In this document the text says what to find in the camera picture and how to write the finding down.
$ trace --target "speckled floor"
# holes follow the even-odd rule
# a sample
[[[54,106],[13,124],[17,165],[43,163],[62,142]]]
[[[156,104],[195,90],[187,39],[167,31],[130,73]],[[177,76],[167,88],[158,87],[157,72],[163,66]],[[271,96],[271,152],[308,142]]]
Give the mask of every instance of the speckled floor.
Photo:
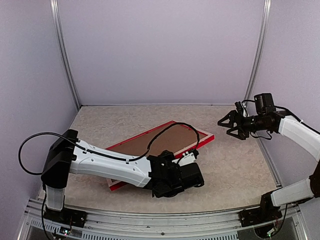
[[[78,137],[106,148],[170,120],[186,122],[213,133],[215,140],[199,149],[197,163],[205,185],[173,198],[152,198],[151,191],[126,185],[109,190],[98,176],[70,174],[65,191],[68,205],[132,213],[195,213],[255,205],[276,185],[255,139],[226,135],[217,126],[233,106],[128,105],[84,106],[71,128]]]

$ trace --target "red-edged board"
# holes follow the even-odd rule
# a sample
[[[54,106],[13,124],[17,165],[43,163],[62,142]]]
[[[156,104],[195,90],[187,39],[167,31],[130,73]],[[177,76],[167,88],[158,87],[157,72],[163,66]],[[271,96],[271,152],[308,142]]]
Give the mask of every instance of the red-edged board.
[[[168,121],[129,139],[109,146],[106,149],[117,153],[140,156],[146,151],[148,143],[156,134],[174,123],[176,123],[176,121]],[[212,133],[198,128],[195,129],[200,136],[200,142],[197,146],[197,149],[215,139],[215,136]],[[148,155],[158,156],[163,150],[168,150],[173,152],[174,156],[178,159],[183,153],[194,148],[196,144],[196,135],[189,127],[185,125],[175,125],[165,131],[156,139],[156,141],[153,142]],[[113,179],[107,179],[107,182],[111,191],[114,191],[126,184],[125,182]]]

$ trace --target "white arm segment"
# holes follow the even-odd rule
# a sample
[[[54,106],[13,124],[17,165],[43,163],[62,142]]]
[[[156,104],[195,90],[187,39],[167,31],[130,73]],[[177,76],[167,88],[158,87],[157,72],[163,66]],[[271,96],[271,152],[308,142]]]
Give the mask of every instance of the white arm segment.
[[[80,140],[80,146],[102,154],[122,159],[134,159],[137,156],[126,155],[114,151],[105,150],[92,146],[87,142]],[[85,152],[76,147],[73,154],[76,155],[76,160],[72,161],[70,173],[73,174],[89,174],[100,176],[108,179],[120,180],[137,187],[143,188],[150,181],[149,172],[151,172],[150,161],[143,157],[135,161],[121,161],[105,156],[99,156],[90,152]],[[194,163],[196,158],[193,153],[186,152],[180,160],[179,165],[187,165]]]
[[[273,206],[280,207],[281,205],[295,203],[314,196],[310,188],[310,179],[307,178],[274,191],[271,193],[271,200]]]
[[[298,122],[293,116],[280,121],[279,133],[310,153],[318,162],[320,159],[320,135]]]
[[[286,116],[279,125],[279,133],[309,152],[318,162],[320,159],[320,135],[298,122],[293,116]],[[313,198],[310,179],[304,179],[274,191],[271,194],[274,206],[294,203],[303,199]]]

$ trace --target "purple wall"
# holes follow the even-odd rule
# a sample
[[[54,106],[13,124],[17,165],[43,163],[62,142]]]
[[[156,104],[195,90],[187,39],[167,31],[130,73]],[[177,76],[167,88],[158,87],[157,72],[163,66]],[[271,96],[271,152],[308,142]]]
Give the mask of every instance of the purple wall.
[[[0,239],[14,239],[40,177],[20,168],[17,152],[29,135],[63,133],[76,115],[58,48],[50,2],[0,2]],[[53,138],[27,143],[23,162],[41,172]]]
[[[263,7],[263,0],[60,1],[82,104],[233,104],[246,92]]]
[[[272,93],[276,105],[320,130],[320,1],[272,1],[254,94]],[[284,186],[307,178],[316,161],[280,135],[264,142]],[[320,238],[320,200],[300,206],[311,239]]]

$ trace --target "metal frame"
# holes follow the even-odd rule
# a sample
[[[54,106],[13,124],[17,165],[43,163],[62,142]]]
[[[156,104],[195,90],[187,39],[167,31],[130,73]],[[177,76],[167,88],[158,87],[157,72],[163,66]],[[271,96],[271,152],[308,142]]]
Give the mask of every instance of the metal frame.
[[[28,202],[18,240],[25,240],[30,227],[42,228],[41,200],[31,199]],[[238,239],[237,232],[250,229],[241,227],[238,213],[242,208],[199,213],[125,213],[96,210],[83,207],[68,206],[69,208],[86,211],[88,213],[84,228],[73,227],[71,237],[75,239]],[[287,218],[295,222],[295,230],[300,240],[308,240],[305,222],[298,207],[289,206]],[[50,232],[65,225],[45,220],[45,228]]]
[[[63,35],[61,20],[59,15],[58,0],[50,0],[50,5],[51,5],[51,11],[52,11],[52,17],[53,17],[53,22],[55,26],[56,36],[58,38],[59,49],[60,49],[60,53],[61,53],[61,57],[64,65],[64,70],[67,76],[68,84],[72,93],[72,98],[73,98],[75,107],[79,111],[81,108],[81,102],[80,102],[79,94],[71,73],[71,68],[70,68],[70,64],[67,56],[64,35]]]
[[[263,51],[264,43],[266,39],[266,33],[268,28],[269,16],[270,16],[270,8],[271,8],[271,0],[264,0],[264,8],[263,8],[263,14],[262,14],[262,22],[261,22],[260,33],[259,33],[258,46],[256,48],[250,80],[244,95],[244,99],[249,99],[254,89],[257,72],[258,72],[258,68],[259,68],[259,64],[262,56],[262,51]]]

